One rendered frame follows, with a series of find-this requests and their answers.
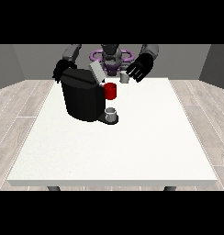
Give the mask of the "red pod holder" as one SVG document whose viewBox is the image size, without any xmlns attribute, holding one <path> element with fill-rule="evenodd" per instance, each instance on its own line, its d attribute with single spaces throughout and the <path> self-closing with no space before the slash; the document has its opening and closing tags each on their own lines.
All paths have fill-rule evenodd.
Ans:
<svg viewBox="0 0 224 235">
<path fill-rule="evenodd" d="M 104 85 L 105 99 L 113 100 L 117 97 L 117 85 L 114 83 L 106 83 Z"/>
</svg>

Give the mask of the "black coffee machine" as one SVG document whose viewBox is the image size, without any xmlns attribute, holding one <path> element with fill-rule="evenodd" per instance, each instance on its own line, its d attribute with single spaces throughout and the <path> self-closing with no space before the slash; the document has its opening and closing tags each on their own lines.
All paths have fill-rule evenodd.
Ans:
<svg viewBox="0 0 224 235">
<path fill-rule="evenodd" d="M 98 84 L 93 73 L 85 69 L 66 69 L 61 77 L 62 92 L 67 112 L 81 121 L 101 121 L 108 125 L 118 123 L 106 120 L 105 84 Z"/>
</svg>

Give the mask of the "small grey coffee pod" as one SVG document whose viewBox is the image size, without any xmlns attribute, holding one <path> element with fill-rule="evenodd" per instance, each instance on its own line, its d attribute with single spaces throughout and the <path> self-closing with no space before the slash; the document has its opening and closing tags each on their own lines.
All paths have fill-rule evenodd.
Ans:
<svg viewBox="0 0 224 235">
<path fill-rule="evenodd" d="M 122 84 L 127 84 L 129 82 L 129 76 L 126 74 L 125 71 L 120 72 L 120 82 Z"/>
</svg>

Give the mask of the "pale grey machine lid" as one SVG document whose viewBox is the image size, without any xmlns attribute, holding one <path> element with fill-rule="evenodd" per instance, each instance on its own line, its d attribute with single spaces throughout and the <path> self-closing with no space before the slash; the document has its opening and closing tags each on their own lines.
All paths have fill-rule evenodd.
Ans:
<svg viewBox="0 0 224 235">
<path fill-rule="evenodd" d="M 89 69 L 93 73 L 98 84 L 101 84 L 106 79 L 106 74 L 104 73 L 99 61 L 94 61 L 89 64 Z"/>
</svg>

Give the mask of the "small grey cup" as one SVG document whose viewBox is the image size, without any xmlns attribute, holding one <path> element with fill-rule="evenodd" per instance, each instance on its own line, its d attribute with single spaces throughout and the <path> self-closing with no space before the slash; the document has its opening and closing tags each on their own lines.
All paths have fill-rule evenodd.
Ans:
<svg viewBox="0 0 224 235">
<path fill-rule="evenodd" d="M 113 107 L 108 107 L 106 110 L 105 110 L 105 113 L 106 113 L 106 120 L 108 122 L 113 122 L 116 120 L 117 118 L 117 111 L 115 108 Z"/>
</svg>

